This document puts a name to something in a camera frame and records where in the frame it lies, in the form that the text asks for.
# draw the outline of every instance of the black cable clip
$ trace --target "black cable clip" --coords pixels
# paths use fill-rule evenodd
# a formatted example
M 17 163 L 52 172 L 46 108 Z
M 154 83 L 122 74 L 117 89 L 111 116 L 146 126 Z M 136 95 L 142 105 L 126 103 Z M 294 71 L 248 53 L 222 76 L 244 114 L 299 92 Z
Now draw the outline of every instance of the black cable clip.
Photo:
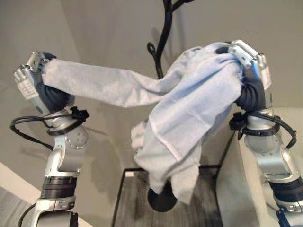
M 77 106 L 73 106 L 70 108 L 71 116 L 78 121 L 85 122 L 87 118 L 89 118 L 89 113 L 87 110 L 78 110 Z
M 240 140 L 243 135 L 249 136 L 272 136 L 275 135 L 280 130 L 280 125 L 275 123 L 275 125 L 269 129 L 263 130 L 252 130 L 247 128 L 247 116 L 249 113 L 242 114 L 241 112 L 236 112 L 233 114 L 233 118 L 229 121 L 229 126 L 231 130 L 239 131 L 238 140 Z

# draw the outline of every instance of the black cable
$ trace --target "black cable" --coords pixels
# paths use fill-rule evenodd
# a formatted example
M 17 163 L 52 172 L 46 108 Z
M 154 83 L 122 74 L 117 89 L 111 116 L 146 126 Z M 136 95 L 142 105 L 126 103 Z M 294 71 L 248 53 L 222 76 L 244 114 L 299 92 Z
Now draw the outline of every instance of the black cable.
M 53 146 L 44 143 L 32 136 L 29 136 L 27 134 L 24 134 L 20 132 L 18 128 L 16 128 L 17 124 L 26 123 L 26 122 L 42 122 L 47 128 L 52 128 L 51 126 L 48 126 L 45 122 L 45 120 L 50 120 L 58 117 L 67 117 L 71 116 L 71 114 L 65 114 L 65 115 L 59 115 L 59 116 L 53 116 L 53 117 L 37 117 L 37 116 L 24 116 L 24 117 L 17 117 L 14 120 L 11 121 L 9 128 L 16 133 L 17 135 L 25 138 L 26 140 L 32 141 L 34 143 L 38 143 L 46 147 L 47 149 L 53 150 Z
M 269 120 L 269 121 L 272 121 L 272 122 L 282 126 L 292 137 L 292 139 L 290 140 L 290 142 L 286 146 L 287 149 L 290 149 L 297 142 L 296 131 L 293 130 L 292 127 L 290 127 L 287 123 L 282 121 L 277 116 L 269 116 L 267 114 L 258 113 L 258 112 L 251 112 L 251 113 L 247 112 L 245 114 L 247 114 L 249 116 L 254 116 L 254 117 L 259 117 L 259 118 L 262 118 L 262 119 L 265 119 L 265 120 Z
M 24 219 L 24 217 L 25 217 L 25 215 L 33 208 L 33 207 L 35 207 L 35 203 L 33 204 L 33 205 L 31 205 L 29 208 L 27 208 L 24 212 L 23 212 L 23 214 L 21 215 L 21 217 L 20 217 L 20 219 L 19 219 L 19 221 L 18 221 L 18 227 L 22 227 L 22 222 L 23 222 L 23 219 Z

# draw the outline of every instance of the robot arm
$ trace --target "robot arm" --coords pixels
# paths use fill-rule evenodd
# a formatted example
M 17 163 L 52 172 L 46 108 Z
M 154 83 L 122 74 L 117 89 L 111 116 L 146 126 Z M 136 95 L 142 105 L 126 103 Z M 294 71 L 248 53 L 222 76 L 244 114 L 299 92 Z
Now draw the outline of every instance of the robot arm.
M 303 226 L 303 180 L 289 149 L 295 144 L 295 131 L 274 116 L 271 78 L 264 54 L 258 53 L 241 40 L 217 50 L 233 53 L 244 67 L 241 96 L 236 104 L 247 112 L 234 114 L 231 129 L 239 130 L 238 139 L 245 134 L 245 145 L 255 155 L 258 166 L 269 181 L 283 227 Z M 280 125 L 293 136 L 285 146 Z
M 44 116 L 47 132 L 55 140 L 31 227 L 77 227 L 78 215 L 68 210 L 75 204 L 77 177 L 89 138 L 81 124 L 89 115 L 77 107 L 71 108 L 69 114 L 64 108 L 72 100 L 71 95 L 43 84 L 41 68 L 52 58 L 55 56 L 33 52 L 27 63 L 14 72 L 21 93 Z

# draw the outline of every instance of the gray wall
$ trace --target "gray wall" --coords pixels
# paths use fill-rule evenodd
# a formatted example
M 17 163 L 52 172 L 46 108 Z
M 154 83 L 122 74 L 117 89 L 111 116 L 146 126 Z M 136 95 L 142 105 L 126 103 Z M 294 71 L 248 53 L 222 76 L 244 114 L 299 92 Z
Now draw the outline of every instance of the gray wall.
M 13 70 L 33 50 L 70 61 L 132 69 L 156 78 L 148 41 L 157 43 L 162 0 L 4 0 L 0 2 L 0 161 L 41 187 L 49 151 L 9 129 L 12 118 L 37 112 L 21 96 Z M 301 0 L 196 0 L 174 14 L 163 69 L 187 48 L 240 38 L 267 55 L 276 106 L 303 105 L 303 2 Z M 130 128 L 149 107 L 123 109 L 77 98 L 87 109 L 91 139 L 79 177 L 76 210 L 94 226 L 109 226 L 123 168 L 135 166 Z M 52 143 L 39 123 L 22 127 Z M 203 164 L 216 164 L 230 137 L 227 123 L 204 146 Z
M 81 61 L 156 78 L 148 41 L 163 25 L 161 0 L 61 1 Z M 174 14 L 163 65 L 197 45 L 243 39 L 265 53 L 275 106 L 303 105 L 302 0 L 196 0 Z

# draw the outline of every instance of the coat rack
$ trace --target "coat rack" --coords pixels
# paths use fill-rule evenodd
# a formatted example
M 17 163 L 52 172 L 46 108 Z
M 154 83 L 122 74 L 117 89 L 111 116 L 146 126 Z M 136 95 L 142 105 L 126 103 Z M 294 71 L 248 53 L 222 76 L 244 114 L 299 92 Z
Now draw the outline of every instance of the coat rack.
M 177 10 L 180 6 L 182 6 L 184 3 L 189 3 L 192 1 L 194 0 L 178 0 L 177 2 L 172 4 L 171 0 L 163 0 L 165 21 L 157 49 L 151 42 L 147 43 L 147 50 L 152 55 L 155 61 L 156 71 L 159 79 L 163 78 L 161 56 L 171 29 L 173 12 Z

